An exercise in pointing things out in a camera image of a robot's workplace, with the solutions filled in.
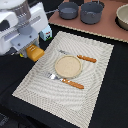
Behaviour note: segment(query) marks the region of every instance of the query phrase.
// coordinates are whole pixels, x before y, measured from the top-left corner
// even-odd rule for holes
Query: bowl
[[[120,26],[125,30],[128,30],[128,4],[119,7],[116,15]]]

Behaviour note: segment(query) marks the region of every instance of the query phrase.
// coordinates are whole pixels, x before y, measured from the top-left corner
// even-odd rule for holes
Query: woven placemat
[[[55,61],[63,56],[58,49],[97,59],[96,63],[81,60],[83,70],[78,77],[72,79],[84,85],[83,90],[42,76],[45,70],[56,74]],[[46,49],[45,55],[37,61],[14,91],[13,96],[80,128],[87,128],[112,49],[110,44],[60,31]]]

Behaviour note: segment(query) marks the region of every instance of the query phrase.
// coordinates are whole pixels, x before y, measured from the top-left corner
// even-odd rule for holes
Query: knife
[[[90,57],[86,57],[86,56],[82,56],[82,55],[76,55],[76,54],[69,53],[69,52],[66,52],[66,51],[63,51],[63,50],[58,50],[58,51],[61,52],[61,53],[66,54],[66,55],[77,56],[79,59],[83,59],[83,60],[90,61],[90,62],[93,62],[93,63],[95,63],[97,61],[96,59],[93,59],[93,58],[90,58]]]

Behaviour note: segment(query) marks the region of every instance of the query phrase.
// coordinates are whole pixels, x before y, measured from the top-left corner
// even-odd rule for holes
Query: fork
[[[81,84],[78,84],[78,83],[75,83],[75,82],[72,82],[70,80],[67,80],[67,79],[63,79],[63,78],[59,78],[58,76],[56,76],[55,74],[52,74],[48,71],[44,71],[43,74],[42,74],[44,77],[47,77],[49,79],[52,79],[52,80],[60,80],[62,81],[63,83],[66,83],[66,84],[69,84],[71,86],[74,86],[76,88],[79,88],[79,89],[84,89],[84,86],[81,85]]]

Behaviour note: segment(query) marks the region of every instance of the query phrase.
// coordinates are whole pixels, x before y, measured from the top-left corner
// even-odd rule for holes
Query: placemat
[[[100,0],[103,2],[105,7],[102,11],[101,19],[98,23],[93,25],[88,25],[80,20],[80,10],[79,6],[78,16],[72,20],[64,20],[59,16],[59,12],[55,12],[49,19],[50,24],[57,26],[110,38],[122,42],[128,42],[128,31],[120,28],[116,23],[116,11],[120,6],[127,3],[110,1],[110,0]]]
[[[96,63],[81,60],[81,74],[71,79],[84,85],[83,90],[42,76],[45,70],[56,74],[55,61],[63,56],[58,49],[97,59]],[[110,44],[60,31],[46,49],[45,55],[37,61],[14,91],[13,96],[80,128],[87,128],[112,49]]]

